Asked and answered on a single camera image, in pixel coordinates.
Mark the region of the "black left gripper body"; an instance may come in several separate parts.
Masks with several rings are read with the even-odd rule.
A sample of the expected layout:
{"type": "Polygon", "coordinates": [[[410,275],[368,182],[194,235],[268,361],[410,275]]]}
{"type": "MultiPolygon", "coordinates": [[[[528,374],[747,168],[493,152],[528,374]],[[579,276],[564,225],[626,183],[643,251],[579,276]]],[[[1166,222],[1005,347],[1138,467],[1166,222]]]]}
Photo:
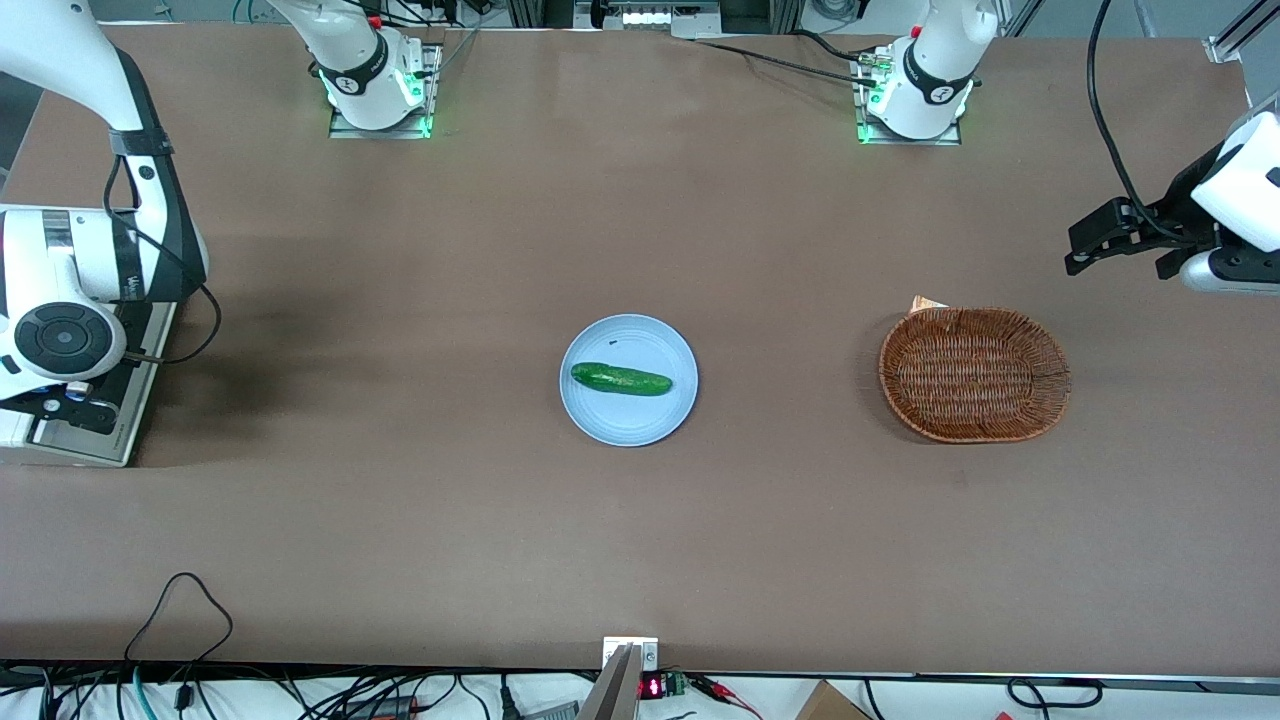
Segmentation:
{"type": "Polygon", "coordinates": [[[1221,150],[1222,143],[1216,143],[1180,170],[1153,205],[1156,219],[1181,237],[1170,240],[1172,249],[1155,264],[1161,281],[1225,282],[1212,263],[1212,252],[1220,247],[1219,223],[1192,197],[1221,150]]]}

